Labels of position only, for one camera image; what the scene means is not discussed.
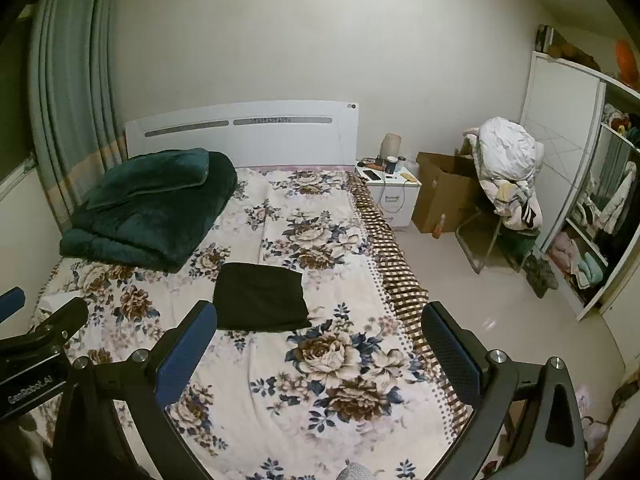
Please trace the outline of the white nightstand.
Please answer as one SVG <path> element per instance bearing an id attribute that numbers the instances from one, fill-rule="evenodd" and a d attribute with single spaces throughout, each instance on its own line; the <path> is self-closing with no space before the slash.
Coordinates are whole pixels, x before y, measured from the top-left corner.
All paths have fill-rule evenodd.
<path id="1" fill-rule="evenodd" d="M 396 160 L 392 174 L 386 168 L 367 160 L 357 162 L 355 169 L 390 227 L 394 230 L 407 229 L 421 191 L 419 179 L 401 160 Z"/>

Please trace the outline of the pile of white clothes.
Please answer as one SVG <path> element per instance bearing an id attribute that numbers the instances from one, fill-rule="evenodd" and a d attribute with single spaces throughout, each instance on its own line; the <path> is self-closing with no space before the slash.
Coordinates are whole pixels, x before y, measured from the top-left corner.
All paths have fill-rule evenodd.
<path id="1" fill-rule="evenodd" d="M 462 155 L 472 158 L 480 188 L 503 224 L 513 231 L 535 231 L 544 224 L 536 177 L 544 146 L 521 125 L 494 117 L 462 133 Z"/>

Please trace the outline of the grey-green curtain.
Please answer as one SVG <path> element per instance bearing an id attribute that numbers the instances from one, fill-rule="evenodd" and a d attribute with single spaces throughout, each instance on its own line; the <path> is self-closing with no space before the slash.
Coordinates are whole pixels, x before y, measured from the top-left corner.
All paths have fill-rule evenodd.
<path id="1" fill-rule="evenodd" d="M 62 231 L 127 157 L 112 83 L 115 0 L 39 0 L 27 95 L 44 194 Z"/>

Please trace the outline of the beige lamp on nightstand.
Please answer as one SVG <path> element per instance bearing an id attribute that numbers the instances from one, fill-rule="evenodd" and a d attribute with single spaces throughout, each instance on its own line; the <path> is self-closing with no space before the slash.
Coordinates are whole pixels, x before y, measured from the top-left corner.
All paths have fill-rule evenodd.
<path id="1" fill-rule="evenodd" d="M 386 133 L 380 146 L 380 156 L 388 159 L 390 156 L 398 157 L 401 147 L 401 136 L 397 133 Z"/>

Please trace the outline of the metal folding chair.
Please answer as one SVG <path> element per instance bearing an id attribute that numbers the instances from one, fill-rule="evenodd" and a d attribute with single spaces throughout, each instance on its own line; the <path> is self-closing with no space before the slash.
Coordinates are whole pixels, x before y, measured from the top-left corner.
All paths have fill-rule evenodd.
<path id="1" fill-rule="evenodd" d="M 532 252 L 539 231 L 515 231 L 507 228 L 503 220 L 477 209 L 454 230 L 454 237 L 475 274 L 484 271 L 495 256 L 501 256 L 512 270 L 520 272 Z"/>

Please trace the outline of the white wardrobe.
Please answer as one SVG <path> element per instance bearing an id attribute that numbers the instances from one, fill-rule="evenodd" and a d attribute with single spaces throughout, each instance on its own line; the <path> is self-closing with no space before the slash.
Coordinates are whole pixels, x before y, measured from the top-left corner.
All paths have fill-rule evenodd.
<path id="1" fill-rule="evenodd" d="M 638 117 L 638 91 L 533 53 L 520 123 L 544 147 L 536 247 L 578 320 L 604 310 L 639 243 Z"/>

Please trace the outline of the dark green folded quilt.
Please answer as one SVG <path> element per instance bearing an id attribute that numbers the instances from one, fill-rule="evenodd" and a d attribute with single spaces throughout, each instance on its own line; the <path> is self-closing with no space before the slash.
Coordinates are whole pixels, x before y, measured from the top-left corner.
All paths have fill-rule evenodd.
<path id="1" fill-rule="evenodd" d="M 63 257 L 178 272 L 238 184 L 230 158 L 204 148 L 140 155 L 107 170 L 70 219 Z"/>

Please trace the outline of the white bed headboard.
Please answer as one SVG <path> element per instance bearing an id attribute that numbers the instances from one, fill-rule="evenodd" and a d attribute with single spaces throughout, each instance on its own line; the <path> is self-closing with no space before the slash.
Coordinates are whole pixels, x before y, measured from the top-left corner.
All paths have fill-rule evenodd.
<path id="1" fill-rule="evenodd" d="M 234 166 L 352 166 L 359 105 L 272 100 L 220 104 L 126 123 L 130 156 L 165 150 L 227 155 Z"/>

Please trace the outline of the brown cardboard box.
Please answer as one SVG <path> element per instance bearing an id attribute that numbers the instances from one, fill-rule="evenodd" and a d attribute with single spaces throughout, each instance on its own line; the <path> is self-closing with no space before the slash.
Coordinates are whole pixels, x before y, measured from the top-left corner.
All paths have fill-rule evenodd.
<path id="1" fill-rule="evenodd" d="M 420 152 L 419 181 L 422 186 L 412 221 L 421 233 L 454 232 L 475 211 L 480 184 L 474 162 L 460 156 Z"/>

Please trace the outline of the floral bed blanket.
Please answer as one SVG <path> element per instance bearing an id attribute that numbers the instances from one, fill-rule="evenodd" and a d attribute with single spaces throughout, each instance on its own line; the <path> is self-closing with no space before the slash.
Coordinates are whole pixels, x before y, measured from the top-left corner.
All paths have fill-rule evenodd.
<path id="1" fill-rule="evenodd" d="M 346 170 L 242 169 L 232 199 L 176 273 L 65 258 L 34 318 L 88 304 L 73 358 L 118 362 L 155 344 L 225 264 L 296 271 L 309 323 L 218 330 L 171 422 L 216 479 L 428 475 L 470 417 L 421 333 L 427 292 L 359 178 Z"/>

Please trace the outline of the black striped sweater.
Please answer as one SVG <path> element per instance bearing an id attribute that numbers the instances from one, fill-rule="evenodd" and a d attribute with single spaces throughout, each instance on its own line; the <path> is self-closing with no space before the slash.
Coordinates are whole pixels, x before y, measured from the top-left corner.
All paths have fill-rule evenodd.
<path id="1" fill-rule="evenodd" d="M 222 330 L 275 333 L 311 326 L 303 274 L 280 266 L 225 263 L 216 279 L 213 305 Z"/>

